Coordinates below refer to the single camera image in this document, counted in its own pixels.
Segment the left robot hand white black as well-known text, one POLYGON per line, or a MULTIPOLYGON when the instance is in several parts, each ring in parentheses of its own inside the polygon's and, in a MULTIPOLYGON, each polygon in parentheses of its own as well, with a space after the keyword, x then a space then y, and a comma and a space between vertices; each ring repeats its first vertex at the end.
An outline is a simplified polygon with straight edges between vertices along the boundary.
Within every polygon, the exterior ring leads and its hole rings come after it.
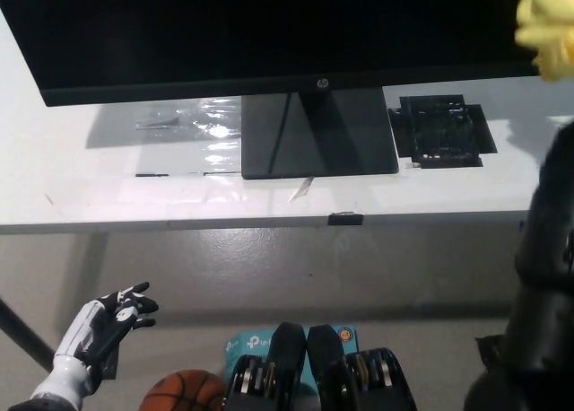
POLYGON ((93 383, 115 379, 120 342, 132 330, 155 325, 149 315, 159 305, 144 295, 149 287, 144 282, 85 303, 65 332, 55 357, 80 361, 93 383))

